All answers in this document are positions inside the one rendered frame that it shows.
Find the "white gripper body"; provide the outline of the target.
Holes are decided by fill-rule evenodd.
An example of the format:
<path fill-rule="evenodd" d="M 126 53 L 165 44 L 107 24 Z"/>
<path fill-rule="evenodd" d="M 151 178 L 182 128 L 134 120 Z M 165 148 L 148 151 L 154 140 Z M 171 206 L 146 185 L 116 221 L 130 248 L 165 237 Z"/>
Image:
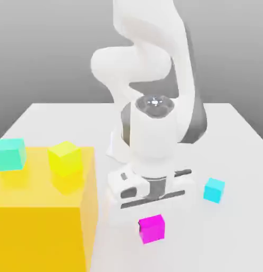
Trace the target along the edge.
<path fill-rule="evenodd" d="M 166 209 L 190 210 L 195 204 L 196 184 L 190 169 L 160 178 L 122 172 L 117 181 L 118 215 L 150 215 Z"/>

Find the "small cyan cube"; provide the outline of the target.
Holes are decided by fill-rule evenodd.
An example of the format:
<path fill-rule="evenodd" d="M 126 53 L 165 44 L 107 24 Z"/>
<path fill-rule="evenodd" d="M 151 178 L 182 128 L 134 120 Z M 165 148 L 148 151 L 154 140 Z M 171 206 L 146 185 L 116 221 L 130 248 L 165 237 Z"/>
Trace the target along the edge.
<path fill-rule="evenodd" d="M 205 200 L 220 203 L 221 197 L 224 193 L 225 182 L 209 178 L 204 187 L 203 198 Z"/>

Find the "small magenta cube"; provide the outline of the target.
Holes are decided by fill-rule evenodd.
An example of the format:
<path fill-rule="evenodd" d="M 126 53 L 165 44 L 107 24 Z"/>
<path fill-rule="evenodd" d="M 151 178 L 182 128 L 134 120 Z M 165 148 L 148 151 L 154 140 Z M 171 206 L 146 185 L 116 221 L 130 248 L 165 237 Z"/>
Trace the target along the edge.
<path fill-rule="evenodd" d="M 140 219 L 139 234 L 143 244 L 148 244 L 165 237 L 165 221 L 161 214 Z"/>

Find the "small yellow cube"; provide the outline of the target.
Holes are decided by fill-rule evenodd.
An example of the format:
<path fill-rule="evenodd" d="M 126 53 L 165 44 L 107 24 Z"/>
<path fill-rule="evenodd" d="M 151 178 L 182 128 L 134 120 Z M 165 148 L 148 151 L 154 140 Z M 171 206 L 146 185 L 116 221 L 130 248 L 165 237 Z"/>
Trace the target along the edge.
<path fill-rule="evenodd" d="M 49 147 L 48 161 L 53 173 L 65 177 L 82 170 L 82 150 L 69 141 Z"/>

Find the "small turquoise cube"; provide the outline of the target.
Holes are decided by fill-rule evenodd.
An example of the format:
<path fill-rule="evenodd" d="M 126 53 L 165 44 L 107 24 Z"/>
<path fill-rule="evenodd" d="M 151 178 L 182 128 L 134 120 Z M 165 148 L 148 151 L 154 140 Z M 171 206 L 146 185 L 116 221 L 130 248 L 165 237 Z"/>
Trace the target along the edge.
<path fill-rule="evenodd" d="M 0 172 L 22 170 L 26 159 L 26 146 L 22 138 L 0 139 Z"/>

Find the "large orange box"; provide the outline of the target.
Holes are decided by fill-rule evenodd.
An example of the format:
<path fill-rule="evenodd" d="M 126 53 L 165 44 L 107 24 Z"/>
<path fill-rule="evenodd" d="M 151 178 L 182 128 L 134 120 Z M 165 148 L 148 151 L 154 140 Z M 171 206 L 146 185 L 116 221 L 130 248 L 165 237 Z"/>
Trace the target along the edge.
<path fill-rule="evenodd" d="M 0 272 L 90 272 L 98 220 L 95 154 L 55 175 L 44 147 L 27 149 L 20 171 L 0 172 Z"/>

